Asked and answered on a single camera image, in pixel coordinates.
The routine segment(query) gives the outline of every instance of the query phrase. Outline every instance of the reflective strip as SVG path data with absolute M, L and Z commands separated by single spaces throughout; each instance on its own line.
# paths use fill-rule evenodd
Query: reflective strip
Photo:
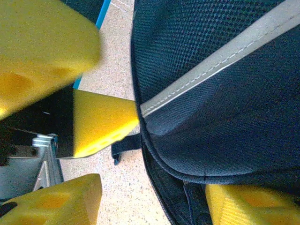
M 300 24 L 300 0 L 286 0 L 170 86 L 143 103 L 143 117 Z

